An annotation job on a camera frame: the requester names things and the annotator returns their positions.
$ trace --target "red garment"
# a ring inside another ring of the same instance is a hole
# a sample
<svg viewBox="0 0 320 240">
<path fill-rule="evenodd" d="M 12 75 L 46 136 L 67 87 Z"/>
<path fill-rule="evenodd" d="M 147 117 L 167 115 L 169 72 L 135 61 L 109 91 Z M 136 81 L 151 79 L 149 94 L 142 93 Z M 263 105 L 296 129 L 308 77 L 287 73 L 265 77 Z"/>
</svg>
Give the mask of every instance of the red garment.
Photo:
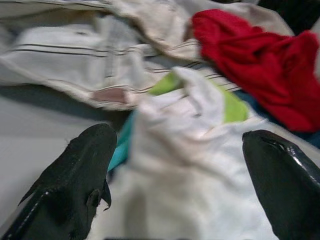
<svg viewBox="0 0 320 240">
<path fill-rule="evenodd" d="M 320 130 L 320 84 L 314 75 L 315 34 L 282 36 L 211 9 L 192 17 L 201 54 L 254 96 L 289 130 Z"/>
</svg>

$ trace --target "white garment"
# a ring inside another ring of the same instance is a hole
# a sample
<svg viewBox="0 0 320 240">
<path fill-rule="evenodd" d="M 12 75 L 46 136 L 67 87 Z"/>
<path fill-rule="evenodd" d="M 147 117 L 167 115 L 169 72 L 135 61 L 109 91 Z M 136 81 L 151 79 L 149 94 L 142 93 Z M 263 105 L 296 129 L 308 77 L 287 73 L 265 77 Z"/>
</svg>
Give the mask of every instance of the white garment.
<svg viewBox="0 0 320 240">
<path fill-rule="evenodd" d="M 292 34 L 277 13 L 249 3 L 0 0 L 0 82 L 46 85 L 94 107 L 119 110 L 136 106 L 174 66 L 237 90 L 201 59 L 194 38 L 184 40 L 190 17 L 211 8 Z"/>
<path fill-rule="evenodd" d="M 222 124 L 221 92 L 197 71 L 175 67 L 184 88 L 146 95 L 128 163 L 110 185 L 112 206 L 88 240 L 109 237 L 276 240 L 256 196 L 242 135 L 268 129 L 252 112 Z"/>
</svg>

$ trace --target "pile of clothes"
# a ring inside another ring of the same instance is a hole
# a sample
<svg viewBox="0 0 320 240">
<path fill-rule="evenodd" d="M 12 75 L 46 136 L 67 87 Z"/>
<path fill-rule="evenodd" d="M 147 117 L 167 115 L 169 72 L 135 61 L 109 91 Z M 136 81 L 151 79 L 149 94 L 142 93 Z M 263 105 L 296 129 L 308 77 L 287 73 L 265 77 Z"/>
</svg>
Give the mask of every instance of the pile of clothes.
<svg viewBox="0 0 320 240">
<path fill-rule="evenodd" d="M 245 2 L 0 1 L 2 85 L 133 110 L 88 239 L 278 239 L 243 134 L 282 126 L 320 148 L 320 25 L 295 35 Z"/>
</svg>

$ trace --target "striped fabric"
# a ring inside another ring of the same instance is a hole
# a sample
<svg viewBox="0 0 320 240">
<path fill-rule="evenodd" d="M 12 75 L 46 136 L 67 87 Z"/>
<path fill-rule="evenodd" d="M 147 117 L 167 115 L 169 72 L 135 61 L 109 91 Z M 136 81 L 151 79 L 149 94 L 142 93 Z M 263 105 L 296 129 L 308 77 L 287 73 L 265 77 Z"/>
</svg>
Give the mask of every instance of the striped fabric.
<svg viewBox="0 0 320 240">
<path fill-rule="evenodd" d="M 235 91 L 185 38 L 190 17 L 219 8 L 292 34 L 273 11 L 210 0 L 0 0 L 0 84 L 40 84 L 94 107 L 127 110 L 174 66 Z"/>
</svg>

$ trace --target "green fabric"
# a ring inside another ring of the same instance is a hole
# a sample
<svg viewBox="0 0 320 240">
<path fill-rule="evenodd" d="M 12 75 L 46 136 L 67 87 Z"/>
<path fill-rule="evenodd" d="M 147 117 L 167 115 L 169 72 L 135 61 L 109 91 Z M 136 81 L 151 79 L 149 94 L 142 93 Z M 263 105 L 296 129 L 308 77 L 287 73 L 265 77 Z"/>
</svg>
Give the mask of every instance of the green fabric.
<svg viewBox="0 0 320 240">
<path fill-rule="evenodd" d="M 149 94 L 159 96 L 180 88 L 182 88 L 181 81 L 176 81 L 174 74 L 170 72 L 149 90 Z"/>
<path fill-rule="evenodd" d="M 216 86 L 224 95 L 224 123 L 243 122 L 248 119 L 248 108 L 246 104 L 236 95 L 217 86 L 212 80 L 210 82 Z M 149 94 L 159 96 L 182 88 L 182 82 L 177 81 L 172 72 L 164 76 L 153 88 L 149 90 Z"/>
<path fill-rule="evenodd" d="M 210 82 L 215 85 L 224 95 L 224 123 L 243 122 L 248 119 L 249 110 L 247 105 L 236 95 L 217 86 L 212 80 Z"/>
</svg>

